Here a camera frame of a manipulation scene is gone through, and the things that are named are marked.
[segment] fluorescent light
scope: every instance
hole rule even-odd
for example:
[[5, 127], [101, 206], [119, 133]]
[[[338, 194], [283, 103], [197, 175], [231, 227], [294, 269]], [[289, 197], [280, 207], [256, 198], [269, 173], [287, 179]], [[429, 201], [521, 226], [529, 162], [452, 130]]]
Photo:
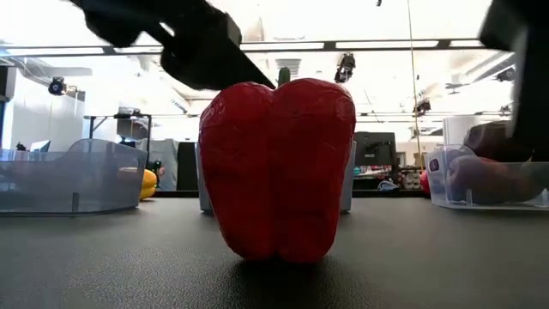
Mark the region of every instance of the fluorescent light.
[[97, 54], [102, 55], [103, 49], [98, 47], [88, 48], [6, 48], [8, 54], [0, 57], [33, 57], [33, 56], [56, 56], [56, 55], [81, 55]]
[[456, 40], [449, 44], [450, 47], [483, 47], [484, 44], [480, 43], [477, 39]]
[[147, 46], [147, 47], [141, 47], [141, 46], [132, 46], [132, 47], [126, 47], [126, 48], [115, 48], [114, 51], [117, 53], [162, 53], [162, 46]]
[[240, 49], [244, 52], [251, 51], [280, 51], [280, 50], [320, 50], [324, 43], [242, 43]]
[[337, 49], [353, 49], [353, 48], [410, 48], [412, 47], [435, 47], [437, 46], [438, 41], [436, 40], [425, 40], [425, 41], [395, 41], [395, 42], [382, 42], [382, 41], [372, 41], [372, 42], [339, 42], [335, 44]]

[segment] red object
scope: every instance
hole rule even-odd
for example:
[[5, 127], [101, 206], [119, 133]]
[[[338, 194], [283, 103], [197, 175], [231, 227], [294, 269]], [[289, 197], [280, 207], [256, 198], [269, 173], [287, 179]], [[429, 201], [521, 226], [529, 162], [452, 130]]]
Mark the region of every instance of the red object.
[[425, 194], [431, 195], [431, 189], [429, 189], [429, 179], [427, 178], [427, 171], [423, 171], [419, 176], [419, 184], [423, 188]]
[[251, 82], [204, 111], [204, 179], [228, 246], [249, 260], [315, 262], [332, 246], [356, 118], [350, 94], [315, 79]]

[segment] desk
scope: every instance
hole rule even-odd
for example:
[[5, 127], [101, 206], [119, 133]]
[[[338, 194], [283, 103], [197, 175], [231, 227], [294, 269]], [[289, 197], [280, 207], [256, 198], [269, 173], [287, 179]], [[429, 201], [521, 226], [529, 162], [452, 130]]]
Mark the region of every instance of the desk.
[[248, 264], [197, 199], [0, 219], [0, 308], [547, 308], [549, 217], [354, 199], [318, 265]]

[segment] security camera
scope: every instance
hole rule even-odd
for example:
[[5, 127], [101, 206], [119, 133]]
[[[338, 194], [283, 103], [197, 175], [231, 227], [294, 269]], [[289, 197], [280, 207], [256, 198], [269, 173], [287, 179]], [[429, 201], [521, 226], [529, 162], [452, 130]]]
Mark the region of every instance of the security camera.
[[515, 80], [515, 69], [508, 68], [507, 70], [496, 75], [496, 79], [500, 82], [511, 82]]
[[337, 83], [348, 82], [353, 76], [353, 69], [356, 68], [354, 56], [350, 52], [343, 54], [340, 64], [335, 72], [334, 81]]
[[53, 81], [48, 87], [48, 92], [53, 95], [65, 95], [67, 93], [67, 85], [64, 83], [63, 77], [53, 77]]

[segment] cable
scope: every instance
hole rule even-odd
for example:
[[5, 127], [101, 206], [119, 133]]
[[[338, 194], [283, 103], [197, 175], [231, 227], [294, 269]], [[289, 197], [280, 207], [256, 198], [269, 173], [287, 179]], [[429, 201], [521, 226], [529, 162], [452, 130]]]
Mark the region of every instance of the cable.
[[419, 170], [423, 172], [423, 160], [421, 156], [421, 144], [419, 143], [419, 125], [418, 125], [418, 96], [417, 89], [415, 87], [415, 62], [413, 56], [413, 37], [412, 37], [412, 12], [410, 10], [410, 0], [407, 0], [408, 4], [408, 29], [410, 32], [410, 55], [412, 55], [412, 81], [413, 81], [413, 112], [415, 113], [415, 129], [418, 131], [416, 138], [418, 139], [418, 155], [419, 155]]

